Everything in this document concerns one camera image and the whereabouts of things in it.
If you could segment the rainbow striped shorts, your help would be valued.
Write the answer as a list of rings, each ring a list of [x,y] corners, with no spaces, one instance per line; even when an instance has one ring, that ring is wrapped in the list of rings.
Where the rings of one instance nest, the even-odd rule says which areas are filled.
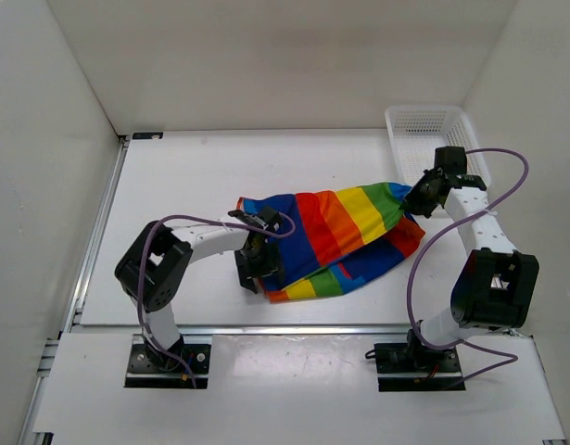
[[[425,232],[401,209],[407,185],[381,182],[264,199],[240,197],[251,214],[270,207],[292,219],[294,234],[277,240],[283,278],[261,278],[272,303],[348,294],[389,272],[420,246]]]

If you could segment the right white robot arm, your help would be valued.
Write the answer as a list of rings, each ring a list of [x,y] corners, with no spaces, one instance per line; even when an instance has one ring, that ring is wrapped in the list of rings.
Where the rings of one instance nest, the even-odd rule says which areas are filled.
[[[401,203],[425,218],[437,208],[446,211],[451,223],[432,239],[457,230],[467,255],[448,308],[422,321],[407,309],[411,329],[404,359],[418,371],[470,337],[522,327],[538,279],[537,258],[521,252],[501,229],[486,184],[467,171],[468,154],[461,146],[437,148],[433,167]]]

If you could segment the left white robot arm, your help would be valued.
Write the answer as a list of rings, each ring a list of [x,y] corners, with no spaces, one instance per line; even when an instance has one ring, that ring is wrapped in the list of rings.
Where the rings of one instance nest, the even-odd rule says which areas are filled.
[[[256,293],[261,278],[284,280],[277,241],[296,229],[270,207],[231,210],[218,220],[170,215],[148,223],[114,271],[136,308],[148,359],[163,372],[192,373],[171,306],[190,264],[232,252],[240,286]]]

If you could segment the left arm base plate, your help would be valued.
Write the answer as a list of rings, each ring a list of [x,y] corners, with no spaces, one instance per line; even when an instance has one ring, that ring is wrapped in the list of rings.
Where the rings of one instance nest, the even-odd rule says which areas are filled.
[[[185,343],[182,359],[193,372],[173,358],[154,352],[143,339],[134,336],[128,358],[124,386],[126,388],[207,389],[209,384],[210,343]]]

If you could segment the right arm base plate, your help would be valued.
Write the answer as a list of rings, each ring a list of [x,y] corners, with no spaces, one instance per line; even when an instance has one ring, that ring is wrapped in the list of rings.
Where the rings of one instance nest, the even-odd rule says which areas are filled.
[[[379,342],[365,352],[377,372],[379,392],[464,391],[456,348],[433,350],[410,330],[400,342]]]

